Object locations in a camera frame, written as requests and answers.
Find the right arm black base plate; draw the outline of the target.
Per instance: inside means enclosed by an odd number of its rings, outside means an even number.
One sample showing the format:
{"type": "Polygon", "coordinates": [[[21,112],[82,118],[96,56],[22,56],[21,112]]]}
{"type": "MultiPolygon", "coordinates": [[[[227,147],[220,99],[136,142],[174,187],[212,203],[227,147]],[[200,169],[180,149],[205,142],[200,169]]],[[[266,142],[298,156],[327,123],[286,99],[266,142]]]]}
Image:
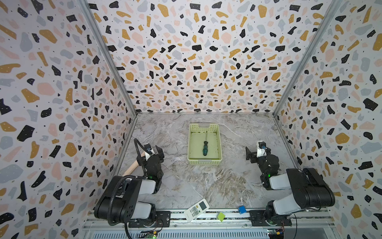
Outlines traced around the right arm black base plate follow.
{"type": "Polygon", "coordinates": [[[251,210],[249,211],[250,221],[253,227],[265,226],[291,226],[292,222],[287,215],[277,215],[266,210],[251,210]]]}

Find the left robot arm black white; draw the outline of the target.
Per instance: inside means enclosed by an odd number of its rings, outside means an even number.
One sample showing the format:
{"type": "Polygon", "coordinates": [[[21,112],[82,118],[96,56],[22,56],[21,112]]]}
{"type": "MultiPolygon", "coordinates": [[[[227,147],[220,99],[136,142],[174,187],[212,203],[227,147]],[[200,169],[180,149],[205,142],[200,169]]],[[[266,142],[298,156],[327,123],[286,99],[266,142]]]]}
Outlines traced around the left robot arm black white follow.
{"type": "Polygon", "coordinates": [[[156,207],[152,203],[140,202],[140,195],[156,194],[164,176],[162,163],[163,149],[142,156],[146,176],[115,176],[106,187],[95,206],[97,219],[106,220],[111,226],[133,223],[137,226],[152,227],[157,223],[156,207]]]}

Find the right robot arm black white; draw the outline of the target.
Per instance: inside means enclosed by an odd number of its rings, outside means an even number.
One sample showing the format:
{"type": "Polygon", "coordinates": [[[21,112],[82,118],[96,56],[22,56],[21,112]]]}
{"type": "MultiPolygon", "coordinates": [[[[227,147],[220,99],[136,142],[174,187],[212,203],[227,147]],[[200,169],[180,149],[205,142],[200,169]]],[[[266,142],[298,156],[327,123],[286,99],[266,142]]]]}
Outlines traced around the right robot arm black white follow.
{"type": "Polygon", "coordinates": [[[268,202],[263,214],[268,223],[275,224],[277,220],[303,210],[334,206],[333,191],[314,168],[288,168],[280,174],[280,160],[271,154],[265,142],[259,141],[254,152],[248,147],[245,150],[246,160],[258,165],[260,180],[266,190],[291,190],[289,195],[268,202]]]}

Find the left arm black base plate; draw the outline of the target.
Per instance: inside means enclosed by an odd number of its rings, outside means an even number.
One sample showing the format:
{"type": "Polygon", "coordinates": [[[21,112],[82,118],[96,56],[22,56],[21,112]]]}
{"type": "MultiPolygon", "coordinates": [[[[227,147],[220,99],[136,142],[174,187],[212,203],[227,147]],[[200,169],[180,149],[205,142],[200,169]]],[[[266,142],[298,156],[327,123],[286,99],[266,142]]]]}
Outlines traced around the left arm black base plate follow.
{"type": "Polygon", "coordinates": [[[129,228],[168,228],[170,227],[171,212],[157,211],[155,216],[151,215],[148,219],[134,219],[129,222],[129,228]]]}

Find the green black screwdriver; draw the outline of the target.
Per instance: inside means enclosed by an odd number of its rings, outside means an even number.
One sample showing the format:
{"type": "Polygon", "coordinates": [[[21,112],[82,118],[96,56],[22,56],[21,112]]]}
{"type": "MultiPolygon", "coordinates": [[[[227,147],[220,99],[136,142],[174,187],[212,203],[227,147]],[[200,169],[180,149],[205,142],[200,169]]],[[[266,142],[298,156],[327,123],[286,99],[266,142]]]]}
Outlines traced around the green black screwdriver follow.
{"type": "Polygon", "coordinates": [[[206,137],[204,141],[203,156],[207,156],[207,154],[208,154],[208,132],[206,132],[206,137]]]}

